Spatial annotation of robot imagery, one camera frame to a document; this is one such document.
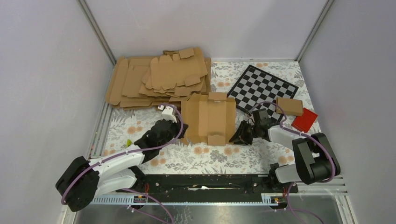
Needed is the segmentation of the brown cardboard box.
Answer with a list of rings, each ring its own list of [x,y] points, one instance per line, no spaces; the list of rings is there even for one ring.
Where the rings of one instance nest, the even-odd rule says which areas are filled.
[[[182,139],[186,145],[225,146],[236,132],[236,101],[225,92],[194,93],[181,102],[181,109],[188,125]]]

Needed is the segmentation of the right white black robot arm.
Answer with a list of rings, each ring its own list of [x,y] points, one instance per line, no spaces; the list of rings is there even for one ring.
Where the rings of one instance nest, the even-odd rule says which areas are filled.
[[[292,165],[272,165],[268,174],[269,189],[280,192],[290,182],[307,185],[329,182],[340,174],[339,163],[327,136],[294,131],[282,122],[272,122],[265,109],[253,112],[253,120],[242,121],[230,142],[251,145],[253,139],[261,138],[291,149],[295,162]]]

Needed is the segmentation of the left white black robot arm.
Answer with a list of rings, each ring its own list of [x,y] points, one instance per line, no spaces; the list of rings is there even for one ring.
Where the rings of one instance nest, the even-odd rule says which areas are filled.
[[[159,151],[183,138],[187,124],[158,120],[150,130],[123,151],[98,159],[80,156],[72,161],[56,182],[61,203],[79,211],[94,198],[120,189],[134,192],[144,188],[144,174],[137,168],[159,154]]]

